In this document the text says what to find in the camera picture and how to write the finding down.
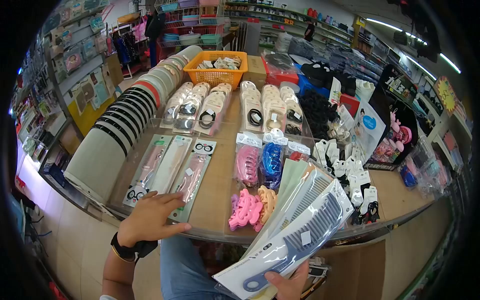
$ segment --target orange plastic basket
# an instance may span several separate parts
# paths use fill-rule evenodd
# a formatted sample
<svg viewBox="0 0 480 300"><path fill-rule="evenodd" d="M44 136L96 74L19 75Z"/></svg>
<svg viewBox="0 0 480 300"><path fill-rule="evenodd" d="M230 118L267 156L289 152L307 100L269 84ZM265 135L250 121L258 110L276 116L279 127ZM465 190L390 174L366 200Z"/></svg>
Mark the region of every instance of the orange plastic basket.
<svg viewBox="0 0 480 300"><path fill-rule="evenodd" d="M238 70L225 69L197 69L197 66L204 60L215 62L219 58L235 58L240 57L241 65ZM243 73L248 71L247 53L237 51L202 51L191 60L183 70L188 73L193 84L199 82L207 82L212 87L227 83L232 85L232 90L235 90L240 83Z"/></svg>

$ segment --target blue hair claw clip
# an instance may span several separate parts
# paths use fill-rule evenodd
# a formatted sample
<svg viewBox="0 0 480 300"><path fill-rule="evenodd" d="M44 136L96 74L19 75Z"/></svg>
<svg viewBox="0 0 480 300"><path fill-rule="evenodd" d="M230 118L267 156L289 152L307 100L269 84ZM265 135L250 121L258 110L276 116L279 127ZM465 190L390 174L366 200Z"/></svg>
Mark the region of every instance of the blue hair claw clip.
<svg viewBox="0 0 480 300"><path fill-rule="evenodd" d="M271 190L278 188L282 176L282 145L274 143L265 145L260 171L265 176L265 186Z"/></svg>

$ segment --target jeans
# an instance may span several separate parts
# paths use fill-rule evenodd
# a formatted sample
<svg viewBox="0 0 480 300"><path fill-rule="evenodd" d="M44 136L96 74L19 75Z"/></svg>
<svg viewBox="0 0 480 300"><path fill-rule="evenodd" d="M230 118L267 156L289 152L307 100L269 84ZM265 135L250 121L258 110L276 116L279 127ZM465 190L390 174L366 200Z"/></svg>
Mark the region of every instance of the jeans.
<svg viewBox="0 0 480 300"><path fill-rule="evenodd" d="M164 300L232 300L218 292L192 242L181 235L160 244L160 285Z"/></svg>

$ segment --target wrist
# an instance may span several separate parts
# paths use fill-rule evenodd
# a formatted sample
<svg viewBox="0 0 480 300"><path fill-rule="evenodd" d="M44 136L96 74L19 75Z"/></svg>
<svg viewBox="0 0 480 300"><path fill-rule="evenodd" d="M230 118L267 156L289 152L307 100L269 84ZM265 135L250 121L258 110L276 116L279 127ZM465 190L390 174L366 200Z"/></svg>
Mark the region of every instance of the wrist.
<svg viewBox="0 0 480 300"><path fill-rule="evenodd" d="M132 248L135 246L137 240L135 240L135 237L130 232L126 221L127 220L125 219L120 223L119 231L117 233L117 241L122 247Z"/></svg>

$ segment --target red box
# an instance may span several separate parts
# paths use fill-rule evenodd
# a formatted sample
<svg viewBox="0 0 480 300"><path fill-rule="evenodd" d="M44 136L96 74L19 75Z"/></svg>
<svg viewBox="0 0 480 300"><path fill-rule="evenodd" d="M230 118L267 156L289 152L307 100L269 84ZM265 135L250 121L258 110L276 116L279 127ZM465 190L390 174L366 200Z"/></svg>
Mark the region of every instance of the red box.
<svg viewBox="0 0 480 300"><path fill-rule="evenodd" d="M357 110L359 109L360 106L360 101L347 94L342 94L340 96L340 105L345 105L345 108L348 110L350 115L352 115L353 118L355 118L355 114L357 113Z"/></svg>
<svg viewBox="0 0 480 300"><path fill-rule="evenodd" d="M273 84L276 86L280 86L280 83L282 81L289 81L294 84L299 84L299 77L296 74L270 74L267 64L263 58L262 58L262 61L265 66L265 71L267 72L267 78L265 79L265 84Z"/></svg>

